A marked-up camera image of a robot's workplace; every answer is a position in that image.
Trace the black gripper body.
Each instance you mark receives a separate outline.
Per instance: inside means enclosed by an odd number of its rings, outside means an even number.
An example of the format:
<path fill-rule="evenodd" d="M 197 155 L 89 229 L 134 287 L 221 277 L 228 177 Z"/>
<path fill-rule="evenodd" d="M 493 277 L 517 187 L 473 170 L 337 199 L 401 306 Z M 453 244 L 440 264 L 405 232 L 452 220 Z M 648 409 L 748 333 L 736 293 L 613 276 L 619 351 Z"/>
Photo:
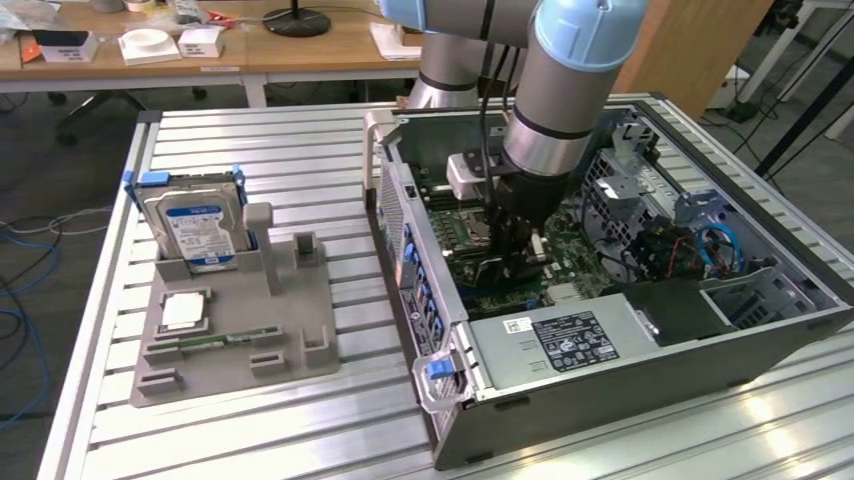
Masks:
<path fill-rule="evenodd" d="M 528 239 L 543 232 L 567 192 L 567 176 L 536 176 L 525 172 L 501 176 L 487 205 L 491 241 Z"/>

